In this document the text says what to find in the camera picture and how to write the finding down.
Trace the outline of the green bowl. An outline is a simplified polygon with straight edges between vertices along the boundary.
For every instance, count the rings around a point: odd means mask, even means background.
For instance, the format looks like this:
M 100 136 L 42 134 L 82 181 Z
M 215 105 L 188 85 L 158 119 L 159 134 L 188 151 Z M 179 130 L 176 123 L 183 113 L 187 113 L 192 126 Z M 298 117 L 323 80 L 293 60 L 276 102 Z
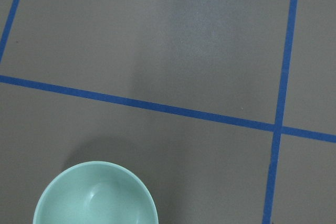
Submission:
M 56 176 L 43 191 L 33 223 L 158 223 L 154 200 L 128 169 L 91 161 Z

